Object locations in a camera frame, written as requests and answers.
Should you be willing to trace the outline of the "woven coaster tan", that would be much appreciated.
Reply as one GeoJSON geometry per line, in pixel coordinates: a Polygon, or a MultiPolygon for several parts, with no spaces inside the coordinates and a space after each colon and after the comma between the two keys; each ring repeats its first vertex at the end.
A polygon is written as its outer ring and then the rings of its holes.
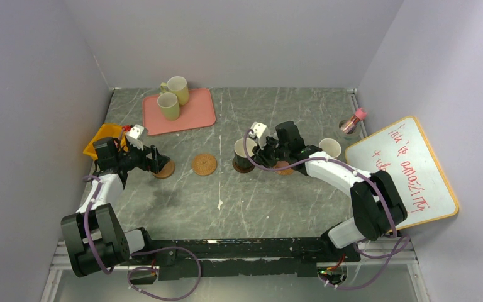
{"type": "Polygon", "coordinates": [[[192,161],[192,169],[199,176],[211,175],[217,168],[218,162],[212,154],[197,154],[192,161]]]}

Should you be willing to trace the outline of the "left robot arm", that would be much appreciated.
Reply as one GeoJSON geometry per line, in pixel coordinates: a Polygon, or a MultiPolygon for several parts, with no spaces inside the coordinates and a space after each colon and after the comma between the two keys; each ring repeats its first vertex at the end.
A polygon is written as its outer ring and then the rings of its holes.
{"type": "Polygon", "coordinates": [[[170,157],[156,146],[131,143],[104,137],[92,146],[98,170],[83,180],[92,185],[84,204],[62,218],[60,226],[72,270],[77,277],[95,272],[112,273],[116,265],[131,258],[138,264],[149,263],[155,255],[148,232],[143,228],[124,231],[112,204],[126,187],[129,171],[139,168],[158,174],[172,166],[170,157]]]}

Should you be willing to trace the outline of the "woven coaster light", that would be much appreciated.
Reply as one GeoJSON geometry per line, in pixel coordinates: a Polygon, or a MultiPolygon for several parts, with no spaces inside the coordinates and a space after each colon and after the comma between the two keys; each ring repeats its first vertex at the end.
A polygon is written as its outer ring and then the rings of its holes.
{"type": "Polygon", "coordinates": [[[286,167],[289,166],[289,163],[286,162],[286,161],[278,161],[276,163],[276,165],[274,166],[275,169],[280,169],[279,171],[276,171],[276,173],[278,175],[282,175],[282,176],[288,176],[288,175],[291,175],[295,172],[295,170],[293,168],[288,168],[286,169],[286,167]]]}

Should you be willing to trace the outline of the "pink mug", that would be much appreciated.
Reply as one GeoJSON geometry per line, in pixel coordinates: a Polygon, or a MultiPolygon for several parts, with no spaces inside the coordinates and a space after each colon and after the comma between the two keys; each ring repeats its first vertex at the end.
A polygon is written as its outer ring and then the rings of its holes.
{"type": "Polygon", "coordinates": [[[340,143],[333,139],[333,138],[324,138],[322,139],[318,147],[322,149],[322,151],[326,152],[330,157],[337,159],[341,152],[342,152],[342,147],[340,143]]]}

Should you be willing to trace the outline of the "green mug back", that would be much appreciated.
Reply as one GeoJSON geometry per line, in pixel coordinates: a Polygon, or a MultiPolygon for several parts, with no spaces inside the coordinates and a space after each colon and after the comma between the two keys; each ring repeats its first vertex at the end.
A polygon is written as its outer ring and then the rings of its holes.
{"type": "Polygon", "coordinates": [[[173,76],[167,82],[160,84],[162,92],[171,92],[177,96],[181,106],[189,102],[189,88],[187,80],[182,76],[173,76]]]}

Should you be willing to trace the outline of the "green mug front middle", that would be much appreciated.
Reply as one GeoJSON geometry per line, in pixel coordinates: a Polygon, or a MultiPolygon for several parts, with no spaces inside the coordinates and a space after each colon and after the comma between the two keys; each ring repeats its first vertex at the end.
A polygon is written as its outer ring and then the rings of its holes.
{"type": "Polygon", "coordinates": [[[157,99],[160,112],[169,121],[176,120],[180,115],[179,101],[175,94],[163,92],[157,99]]]}

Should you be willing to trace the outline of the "dark brown wooden coaster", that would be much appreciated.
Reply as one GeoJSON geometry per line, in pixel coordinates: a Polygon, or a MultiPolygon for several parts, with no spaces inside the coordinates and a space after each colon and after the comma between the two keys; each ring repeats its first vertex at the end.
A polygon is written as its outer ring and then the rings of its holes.
{"type": "Polygon", "coordinates": [[[253,165],[251,165],[250,167],[247,167],[247,168],[243,168],[243,167],[240,167],[235,162],[232,163],[232,166],[233,166],[234,170],[236,170],[237,172],[242,173],[242,174],[249,173],[249,172],[253,171],[254,168],[255,168],[253,165]]]}

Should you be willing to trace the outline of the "aluminium rail frame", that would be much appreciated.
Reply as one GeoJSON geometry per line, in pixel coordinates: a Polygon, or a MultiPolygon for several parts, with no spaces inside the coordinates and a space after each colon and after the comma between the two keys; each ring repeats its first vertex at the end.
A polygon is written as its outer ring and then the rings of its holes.
{"type": "MultiPolygon", "coordinates": [[[[316,237],[256,238],[256,239],[212,239],[212,240],[153,240],[152,250],[181,246],[193,252],[201,261],[202,277],[234,276],[278,276],[318,277],[322,271],[347,275],[343,284],[353,286],[360,281],[360,269],[368,266],[382,266],[386,257],[398,243],[397,239],[382,238],[375,242],[358,243],[358,248],[372,257],[359,254],[350,245],[344,249],[330,250],[316,237]]],[[[140,265],[158,269],[160,277],[156,281],[179,280],[183,277],[196,277],[197,267],[190,255],[170,250],[160,255],[143,256],[137,260],[124,262],[116,270],[131,270],[140,265]]],[[[392,256],[387,267],[404,266],[417,301],[430,301],[425,282],[419,269],[414,247],[411,242],[404,245],[401,252],[392,256]]],[[[64,241],[57,244],[50,266],[49,276],[40,301],[56,301],[58,287],[64,271],[71,271],[71,263],[64,241]]]]}

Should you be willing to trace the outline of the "glass jar with markers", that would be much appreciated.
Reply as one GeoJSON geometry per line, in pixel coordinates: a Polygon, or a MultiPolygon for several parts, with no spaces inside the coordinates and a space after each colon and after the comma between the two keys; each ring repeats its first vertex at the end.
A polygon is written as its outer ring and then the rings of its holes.
{"type": "Polygon", "coordinates": [[[340,131],[344,134],[350,134],[354,131],[356,126],[365,119],[367,116],[366,110],[363,108],[359,108],[356,110],[356,112],[353,114],[351,118],[343,122],[340,126],[340,131]]]}

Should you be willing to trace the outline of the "black mug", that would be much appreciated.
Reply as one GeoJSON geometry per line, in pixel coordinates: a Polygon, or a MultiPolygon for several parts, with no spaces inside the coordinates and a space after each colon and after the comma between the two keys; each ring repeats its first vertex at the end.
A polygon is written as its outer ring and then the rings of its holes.
{"type": "Polygon", "coordinates": [[[234,158],[233,162],[240,167],[247,168],[253,165],[249,158],[254,159],[253,149],[257,146],[257,143],[251,138],[241,138],[234,144],[234,158]]]}

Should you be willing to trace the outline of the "light wooden coaster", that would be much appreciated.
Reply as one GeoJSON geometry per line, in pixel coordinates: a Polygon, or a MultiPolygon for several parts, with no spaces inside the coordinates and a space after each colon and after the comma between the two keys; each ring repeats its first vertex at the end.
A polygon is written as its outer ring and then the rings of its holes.
{"type": "Polygon", "coordinates": [[[173,160],[168,161],[164,167],[158,172],[153,173],[153,176],[157,179],[166,179],[170,177],[175,171],[175,162],[173,160]]]}

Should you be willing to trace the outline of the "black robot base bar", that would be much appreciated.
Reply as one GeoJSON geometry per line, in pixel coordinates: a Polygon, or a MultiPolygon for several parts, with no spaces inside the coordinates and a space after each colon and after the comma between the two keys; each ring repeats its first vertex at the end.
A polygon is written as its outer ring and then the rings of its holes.
{"type": "Polygon", "coordinates": [[[352,245],[338,249],[323,237],[151,240],[152,255],[125,266],[154,266],[158,280],[192,277],[296,275],[317,277],[326,267],[359,262],[352,245]]]}

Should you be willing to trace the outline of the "green mug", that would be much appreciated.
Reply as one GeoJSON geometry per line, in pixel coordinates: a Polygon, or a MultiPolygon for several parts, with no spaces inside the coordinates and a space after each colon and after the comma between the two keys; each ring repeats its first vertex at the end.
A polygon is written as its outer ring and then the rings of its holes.
{"type": "Polygon", "coordinates": [[[189,88],[187,80],[182,76],[173,76],[167,82],[160,84],[162,92],[171,92],[177,96],[181,106],[189,102],[189,88]]]}
{"type": "Polygon", "coordinates": [[[163,92],[157,99],[160,112],[169,121],[176,120],[180,115],[179,101],[175,94],[163,92]]]}

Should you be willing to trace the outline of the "whiteboard with yellow frame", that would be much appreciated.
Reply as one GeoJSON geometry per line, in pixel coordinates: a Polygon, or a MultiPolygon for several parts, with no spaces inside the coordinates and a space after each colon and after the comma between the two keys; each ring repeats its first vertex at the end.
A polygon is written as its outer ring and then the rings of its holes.
{"type": "Polygon", "coordinates": [[[453,193],[428,140],[413,116],[407,116],[345,150],[347,163],[365,171],[388,172],[408,211],[397,229],[456,215],[453,193]]]}

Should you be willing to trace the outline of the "yellow plastic bin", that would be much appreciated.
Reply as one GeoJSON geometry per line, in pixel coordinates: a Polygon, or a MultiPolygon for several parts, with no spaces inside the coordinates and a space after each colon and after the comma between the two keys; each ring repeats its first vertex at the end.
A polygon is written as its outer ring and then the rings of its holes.
{"type": "Polygon", "coordinates": [[[93,143],[106,137],[117,138],[119,140],[119,145],[123,147],[124,150],[128,150],[128,148],[126,147],[125,133],[130,131],[130,129],[130,125],[104,123],[101,125],[100,129],[84,148],[82,153],[86,156],[89,156],[92,160],[97,160],[97,155],[93,143]]]}

